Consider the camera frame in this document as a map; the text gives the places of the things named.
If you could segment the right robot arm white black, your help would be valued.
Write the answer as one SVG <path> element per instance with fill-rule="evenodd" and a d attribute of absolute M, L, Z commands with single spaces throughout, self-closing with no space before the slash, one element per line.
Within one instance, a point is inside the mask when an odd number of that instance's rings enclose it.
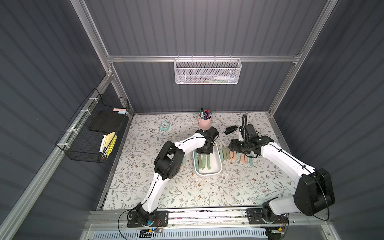
<path fill-rule="evenodd" d="M 239 127 L 240 137 L 232 139 L 230 153 L 236 152 L 244 158 L 266 158 L 286 173 L 296 184 L 296 191 L 291 196 L 276 197 L 263 203 L 261 215 L 267 224 L 278 217 L 292 213 L 315 216 L 316 213 L 330 210 L 336 201 L 331 175 L 325 169 L 315 169 L 298 160 L 283 150 L 269 136 L 259 134 L 252 124 L 247 123 L 243 114 Z"/>

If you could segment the green celvinc knife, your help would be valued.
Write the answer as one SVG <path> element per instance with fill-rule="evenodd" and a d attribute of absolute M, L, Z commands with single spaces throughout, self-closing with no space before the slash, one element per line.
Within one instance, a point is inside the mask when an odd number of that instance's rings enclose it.
<path fill-rule="evenodd" d="M 207 160 L 207 156 L 202 155 L 202 170 L 206 168 L 206 160 Z"/>

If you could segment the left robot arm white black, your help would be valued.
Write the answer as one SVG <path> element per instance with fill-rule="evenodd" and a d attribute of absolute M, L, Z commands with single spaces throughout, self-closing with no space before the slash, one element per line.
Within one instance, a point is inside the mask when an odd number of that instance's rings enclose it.
<path fill-rule="evenodd" d="M 154 176 L 144 199 L 134 208 L 144 226 L 154 222 L 155 213 L 159 206 L 160 196 L 169 180 L 180 171 L 184 156 L 197 151 L 202 154 L 214 152 L 214 142 L 219 137 L 216 128 L 197 130 L 192 136 L 179 142 L 167 141 L 161 148 L 154 161 Z"/>

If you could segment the teal celvinc knife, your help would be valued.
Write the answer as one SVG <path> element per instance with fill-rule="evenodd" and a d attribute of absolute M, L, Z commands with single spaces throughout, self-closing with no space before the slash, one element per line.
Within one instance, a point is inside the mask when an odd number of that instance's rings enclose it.
<path fill-rule="evenodd" d="M 249 165 L 250 165 L 251 167 L 254 166 L 254 165 L 253 165 L 253 159 L 254 159 L 254 158 L 248 158 L 248 160 L 249 160 Z"/>

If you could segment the olive folding fruit knife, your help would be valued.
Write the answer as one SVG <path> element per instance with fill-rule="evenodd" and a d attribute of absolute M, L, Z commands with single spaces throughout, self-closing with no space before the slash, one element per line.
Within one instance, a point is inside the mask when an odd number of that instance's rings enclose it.
<path fill-rule="evenodd" d="M 229 150 L 228 147 L 225 147 L 225 152 L 226 152 L 226 158 L 227 158 L 227 160 L 230 160 L 230 159 L 231 159 L 231 152 L 230 152 L 230 150 Z"/>

